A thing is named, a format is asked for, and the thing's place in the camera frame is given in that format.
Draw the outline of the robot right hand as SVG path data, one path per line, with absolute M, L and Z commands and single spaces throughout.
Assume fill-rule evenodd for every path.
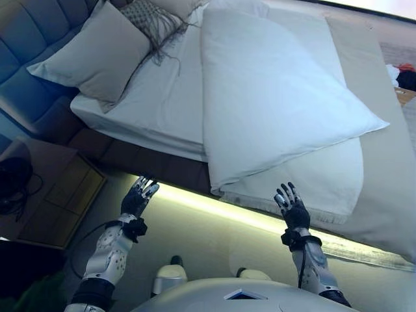
M 283 219 L 289 229 L 309 229 L 310 215 L 296 191 L 296 187 L 288 182 L 276 189 L 274 201 L 277 203 Z

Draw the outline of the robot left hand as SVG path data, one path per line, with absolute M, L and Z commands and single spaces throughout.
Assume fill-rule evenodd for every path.
M 138 218 L 158 189 L 156 180 L 145 175 L 139 176 L 122 200 L 121 213 Z

